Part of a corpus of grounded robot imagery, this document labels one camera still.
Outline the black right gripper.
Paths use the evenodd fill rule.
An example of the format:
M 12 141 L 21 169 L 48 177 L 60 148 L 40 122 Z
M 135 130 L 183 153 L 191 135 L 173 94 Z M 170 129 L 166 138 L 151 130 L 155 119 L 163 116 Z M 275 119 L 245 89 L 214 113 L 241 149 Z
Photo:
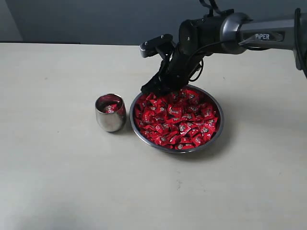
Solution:
M 148 81 L 141 87 L 143 94 L 154 93 L 157 97 L 178 91 L 189 83 L 187 66 L 182 61 L 162 60 L 154 80 Z

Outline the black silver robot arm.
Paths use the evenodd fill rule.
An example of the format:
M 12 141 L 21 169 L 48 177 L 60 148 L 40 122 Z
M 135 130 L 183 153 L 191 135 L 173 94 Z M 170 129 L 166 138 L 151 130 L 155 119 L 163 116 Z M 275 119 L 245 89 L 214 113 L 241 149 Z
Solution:
M 296 9 L 291 16 L 253 20 L 241 12 L 226 11 L 185 20 L 178 43 L 163 34 L 140 45 L 142 57 L 160 55 L 158 72 L 141 87 L 144 94 L 163 96 L 194 81 L 203 58 L 212 54 L 239 55 L 246 50 L 291 50 L 298 70 L 307 70 L 307 15 Z

